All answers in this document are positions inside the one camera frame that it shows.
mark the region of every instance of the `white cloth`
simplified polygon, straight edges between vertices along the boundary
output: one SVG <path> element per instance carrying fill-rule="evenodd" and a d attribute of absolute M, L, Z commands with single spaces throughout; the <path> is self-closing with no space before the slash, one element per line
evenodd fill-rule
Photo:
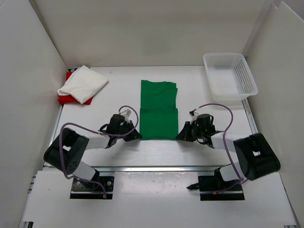
<path fill-rule="evenodd" d="M 108 78 L 82 66 L 72 73 L 63 87 L 57 90 L 59 96 L 72 95 L 83 104 L 94 96 L 107 82 Z"/>

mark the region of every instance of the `white wall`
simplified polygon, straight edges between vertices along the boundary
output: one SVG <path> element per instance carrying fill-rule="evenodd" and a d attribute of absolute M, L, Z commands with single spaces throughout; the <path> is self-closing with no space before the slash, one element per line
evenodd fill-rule
<path fill-rule="evenodd" d="M 242 52 L 264 2 L 36 0 L 68 67 L 202 65 L 208 52 Z"/>
<path fill-rule="evenodd" d="M 250 97 L 258 130 L 281 162 L 281 178 L 304 227 L 304 21 L 283 2 L 269 15 L 249 52 L 259 93 Z"/>
<path fill-rule="evenodd" d="M 66 70 L 30 3 L 0 3 L 0 227 L 18 227 Z"/>

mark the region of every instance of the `white plastic basket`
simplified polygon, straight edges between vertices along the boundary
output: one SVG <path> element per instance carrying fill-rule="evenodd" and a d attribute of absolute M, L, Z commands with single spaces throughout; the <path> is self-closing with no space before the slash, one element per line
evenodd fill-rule
<path fill-rule="evenodd" d="M 257 94 L 257 85 L 242 54 L 204 54 L 204 63 L 215 101 L 240 101 Z"/>

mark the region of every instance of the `white table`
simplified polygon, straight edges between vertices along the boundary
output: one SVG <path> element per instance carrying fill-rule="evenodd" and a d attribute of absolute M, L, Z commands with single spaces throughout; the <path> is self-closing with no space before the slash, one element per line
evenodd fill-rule
<path fill-rule="evenodd" d="M 191 120 L 189 111 L 212 102 L 205 67 L 203 66 L 152 66 L 152 67 L 93 67 L 92 70 L 109 78 L 109 83 L 93 98 L 91 105 L 65 104 L 55 136 L 66 122 L 73 122 L 98 130 L 108 123 L 122 105 L 130 105 L 139 112 L 141 80 L 171 81 L 177 84 L 176 106 L 179 110 L 179 130 Z M 216 129 L 224 130 L 230 121 L 228 111 L 208 106 L 199 113 L 214 116 Z M 231 133 L 252 133 L 242 103 L 233 107 L 234 122 Z M 82 134 L 85 131 L 74 128 Z M 124 142 L 118 140 L 110 149 L 86 151 L 83 161 L 91 166 L 210 166 L 229 163 L 224 150 L 214 150 L 196 143 L 149 140 Z"/>
<path fill-rule="evenodd" d="M 97 130 L 124 104 L 139 111 L 142 79 L 177 83 L 180 130 L 185 121 L 190 120 L 190 110 L 212 102 L 203 66 L 92 69 L 109 77 L 110 82 L 91 105 L 64 105 L 55 136 L 66 122 Z M 221 108 L 209 106 L 200 112 L 213 115 L 219 130 L 224 130 L 229 123 L 229 113 Z M 235 122 L 229 130 L 231 133 L 256 132 L 247 101 L 234 107 L 233 114 Z M 190 142 L 119 140 L 110 149 L 86 151 L 83 160 L 101 171 L 116 171 L 113 199 L 69 199 L 71 180 L 66 180 L 57 169 L 45 167 L 37 174 L 23 221 L 34 222 L 33 228 L 283 228 L 295 225 L 278 173 L 244 184 L 245 200 L 242 201 L 200 201 L 198 191 L 186 189 L 198 181 L 198 171 L 209 170 L 207 173 L 212 175 L 214 167 L 210 166 L 229 162 L 223 150 Z"/>

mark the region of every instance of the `green cloth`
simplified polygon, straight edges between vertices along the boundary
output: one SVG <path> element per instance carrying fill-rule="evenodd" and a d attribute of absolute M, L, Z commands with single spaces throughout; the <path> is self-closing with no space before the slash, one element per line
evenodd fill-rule
<path fill-rule="evenodd" d="M 140 134 L 142 140 L 175 140 L 178 135 L 176 83 L 142 80 Z"/>

